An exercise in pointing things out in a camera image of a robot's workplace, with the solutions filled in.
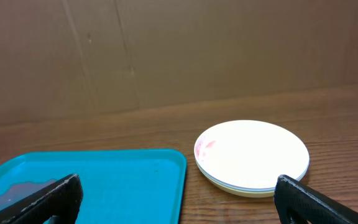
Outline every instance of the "blue plastic tray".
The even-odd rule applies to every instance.
[[[34,152],[0,166],[0,195],[76,173],[84,191],[76,223],[178,223],[185,172],[173,149]]]

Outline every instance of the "blue tray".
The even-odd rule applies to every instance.
[[[178,223],[185,172],[173,149],[33,152],[0,166],[0,198],[12,185],[76,173],[84,191],[76,223]]]

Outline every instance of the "brown tabletop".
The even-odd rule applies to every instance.
[[[310,152],[303,182],[358,212],[358,85],[0,126],[0,165],[33,151],[174,148],[188,160],[181,223],[279,223],[273,198],[223,192],[195,164],[196,138],[235,119],[295,133]]]

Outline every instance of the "black object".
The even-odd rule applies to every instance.
[[[77,174],[68,175],[0,211],[3,224],[74,224],[83,191]]]
[[[287,175],[278,177],[274,204],[282,224],[358,224],[358,213]]]

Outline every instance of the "white plate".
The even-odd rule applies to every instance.
[[[300,180],[309,153],[293,133],[261,121],[229,121],[207,129],[197,139],[198,165],[216,180],[248,191],[269,191],[277,177]]]

